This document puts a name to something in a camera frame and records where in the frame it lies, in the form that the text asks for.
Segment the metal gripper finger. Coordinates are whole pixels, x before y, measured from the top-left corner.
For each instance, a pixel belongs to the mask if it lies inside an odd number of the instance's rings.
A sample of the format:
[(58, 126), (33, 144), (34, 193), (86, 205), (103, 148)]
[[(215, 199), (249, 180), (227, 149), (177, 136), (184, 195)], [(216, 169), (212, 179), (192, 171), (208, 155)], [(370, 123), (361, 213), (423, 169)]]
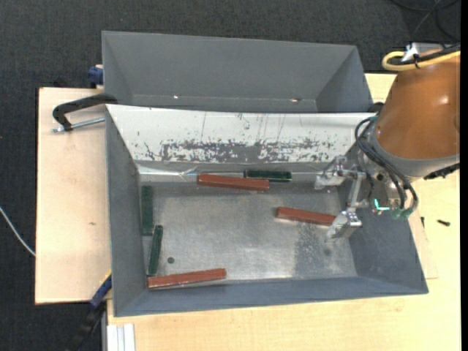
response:
[(346, 156), (335, 156), (332, 162), (319, 174), (314, 181), (314, 189), (321, 190), (329, 186), (340, 186), (345, 180), (362, 180), (366, 177), (363, 170), (360, 170), (354, 162)]
[(326, 242), (336, 242), (340, 238), (349, 238), (362, 227), (356, 211), (342, 211), (332, 222), (325, 235)]

